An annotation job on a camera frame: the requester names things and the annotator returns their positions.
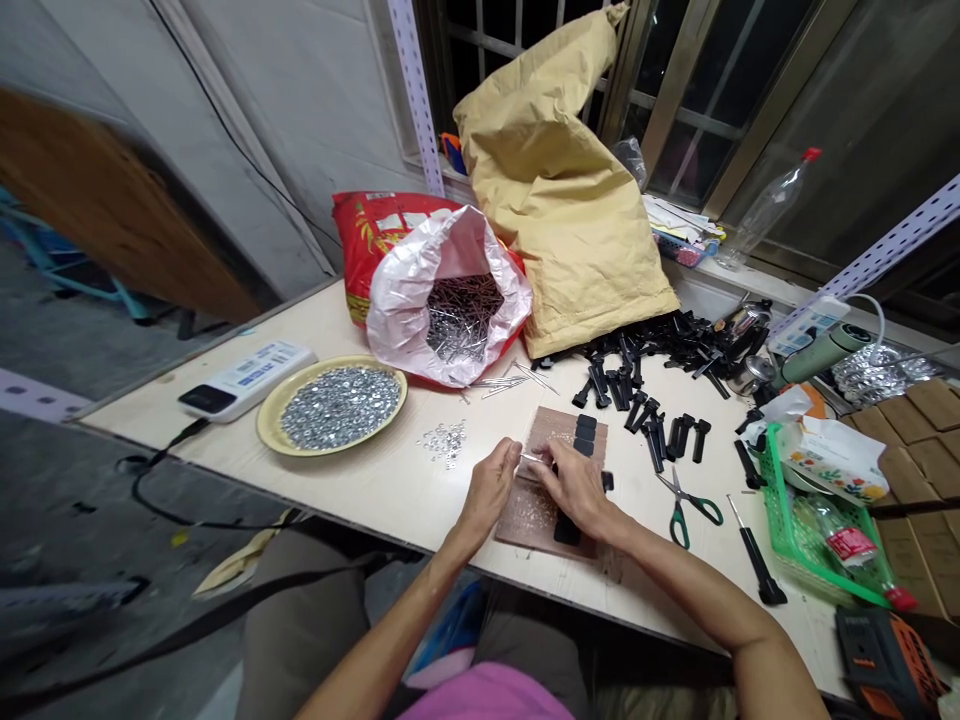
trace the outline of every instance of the green basket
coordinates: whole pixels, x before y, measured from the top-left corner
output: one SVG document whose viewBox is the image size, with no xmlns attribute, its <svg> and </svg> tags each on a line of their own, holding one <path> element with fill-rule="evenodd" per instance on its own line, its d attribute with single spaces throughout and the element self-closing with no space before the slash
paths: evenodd
<svg viewBox="0 0 960 720">
<path fill-rule="evenodd" d="M 764 503 L 770 521 L 770 542 L 777 559 L 801 584 L 815 589 L 825 599 L 850 605 L 853 596 L 889 608 L 890 603 L 881 591 L 881 582 L 891 577 L 892 573 L 883 552 L 870 563 L 869 571 L 865 570 L 857 580 L 853 580 L 837 572 L 833 551 L 820 533 L 795 520 L 780 467 L 780 453 L 777 450 L 779 430 L 777 424 L 767 428 L 767 449 L 758 456 L 760 472 L 767 481 L 763 490 Z M 858 507 L 840 496 L 835 496 L 833 501 L 851 526 L 860 528 L 877 547 L 883 547 L 866 508 Z"/>
</svg>

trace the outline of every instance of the hand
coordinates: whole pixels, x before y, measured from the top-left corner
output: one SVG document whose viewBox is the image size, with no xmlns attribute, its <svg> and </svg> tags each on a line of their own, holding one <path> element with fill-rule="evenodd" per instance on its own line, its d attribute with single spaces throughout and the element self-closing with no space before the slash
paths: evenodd
<svg viewBox="0 0 960 720">
<path fill-rule="evenodd" d="M 590 537 L 609 542 L 612 525 L 621 515 L 619 508 L 607 500 L 597 464 L 581 455 L 569 444 L 550 440 L 535 448 L 544 462 L 530 463 L 530 471 L 547 488 L 577 527 Z M 556 463 L 559 477 L 550 466 Z"/>
<path fill-rule="evenodd" d="M 447 535 L 447 542 L 466 554 L 464 561 L 476 554 L 500 518 L 510 497 L 513 473 L 522 449 L 520 443 L 504 438 L 474 466 L 460 518 Z"/>
</svg>

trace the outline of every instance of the floor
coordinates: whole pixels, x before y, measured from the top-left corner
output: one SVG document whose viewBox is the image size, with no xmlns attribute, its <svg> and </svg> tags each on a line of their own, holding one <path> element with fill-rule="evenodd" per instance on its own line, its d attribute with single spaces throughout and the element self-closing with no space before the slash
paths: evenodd
<svg viewBox="0 0 960 720">
<path fill-rule="evenodd" d="M 91 400 L 211 340 L 178 341 L 172 317 L 142 328 L 117 305 L 82 296 L 55 299 L 4 241 L 0 316 L 0 368 Z M 198 529 L 175 547 L 177 528 L 131 502 L 129 478 L 114 469 L 130 452 L 116 441 L 0 411 L 0 567 L 53 582 L 102 583 L 140 575 L 151 583 L 132 603 L 89 621 L 68 641 L 4 667 L 0 693 L 84 675 L 156 642 L 208 607 L 192 601 L 192 591 L 246 544 L 246 533 Z M 164 503 L 207 518 L 262 523 L 283 510 L 273 500 L 173 463 L 158 468 L 149 489 Z M 391 566 L 370 580 L 371 617 L 386 612 L 417 570 Z M 31 717 L 182 720 L 204 710 L 218 689 L 219 705 L 206 707 L 203 717 L 232 717 L 230 688 L 235 704 L 241 629 L 237 623 Z"/>
</svg>

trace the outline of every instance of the clear plastic bottle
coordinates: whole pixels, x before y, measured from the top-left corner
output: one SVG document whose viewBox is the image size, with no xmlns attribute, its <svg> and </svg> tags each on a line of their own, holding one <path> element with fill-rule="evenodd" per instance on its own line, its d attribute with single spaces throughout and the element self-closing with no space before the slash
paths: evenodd
<svg viewBox="0 0 960 720">
<path fill-rule="evenodd" d="M 822 495 L 802 499 L 802 505 L 816 518 L 817 527 L 844 569 L 857 582 L 879 585 L 880 592 L 898 612 L 917 607 L 917 600 L 897 584 L 885 562 L 876 562 L 880 549 L 859 528 L 851 527 L 836 506 Z"/>
<path fill-rule="evenodd" d="M 821 152 L 820 148 L 808 148 L 799 167 L 773 180 L 757 196 L 743 216 L 736 234 L 720 245 L 715 259 L 722 267 L 727 270 L 743 267 L 753 249 L 799 197 L 803 177 Z"/>
</svg>

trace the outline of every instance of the brown wooden board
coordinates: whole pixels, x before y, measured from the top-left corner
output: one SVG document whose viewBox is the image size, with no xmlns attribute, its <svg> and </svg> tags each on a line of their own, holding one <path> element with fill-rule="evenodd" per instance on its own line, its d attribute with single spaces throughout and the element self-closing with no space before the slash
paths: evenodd
<svg viewBox="0 0 960 720">
<path fill-rule="evenodd" d="M 159 178 L 103 125 L 0 89 L 0 183 L 130 289 L 234 323 L 261 312 Z"/>
<path fill-rule="evenodd" d="M 573 444 L 577 416 L 558 410 L 541 407 L 530 428 L 525 444 L 526 452 L 550 439 L 564 440 Z M 592 460 L 603 467 L 607 452 L 607 426 L 597 423 Z M 531 460 L 520 459 L 517 476 L 510 491 L 510 499 L 500 516 L 495 539 L 509 545 L 577 559 L 593 560 L 597 557 L 597 544 L 586 534 L 581 535 L 576 547 L 553 539 L 557 525 L 557 504 L 530 471 Z"/>
</svg>

